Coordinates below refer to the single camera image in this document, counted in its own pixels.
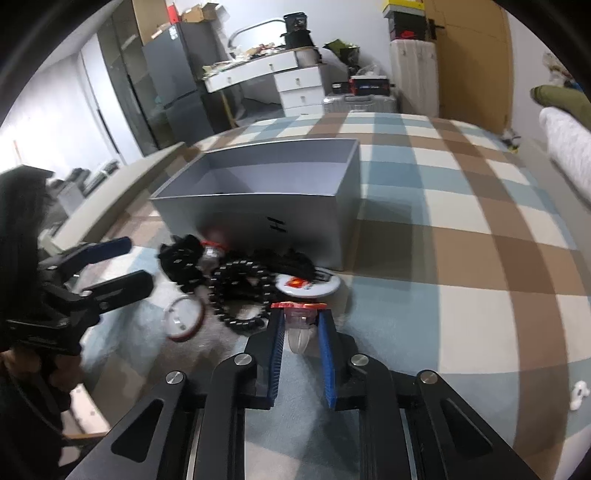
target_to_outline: green blanket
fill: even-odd
[[[591,102],[583,92],[572,88],[542,85],[531,89],[531,98],[541,106],[555,106],[573,117],[588,130],[591,130]]]

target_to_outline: door handle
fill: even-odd
[[[429,32],[431,33],[431,39],[432,40],[437,40],[437,29],[440,30],[445,30],[445,27],[443,25],[436,25],[435,24],[435,20],[433,20],[432,18],[429,19]]]

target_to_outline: brown door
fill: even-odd
[[[502,133],[511,121],[513,53],[492,0],[424,0],[437,34],[440,115]]]

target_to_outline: gray refrigerator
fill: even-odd
[[[208,22],[170,26],[144,45],[144,56],[177,141],[193,145],[230,128],[221,93],[208,93],[203,81],[203,66],[226,58]]]

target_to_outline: ceiling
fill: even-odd
[[[115,8],[123,0],[112,0],[103,8],[95,12],[92,16],[86,19],[77,29],[75,29],[66,39],[57,46],[57,48],[49,55],[43,64],[37,70],[37,73],[46,69],[47,67],[57,63],[60,60],[78,53],[84,44],[88,42],[89,38],[94,35],[100,26],[113,13]]]

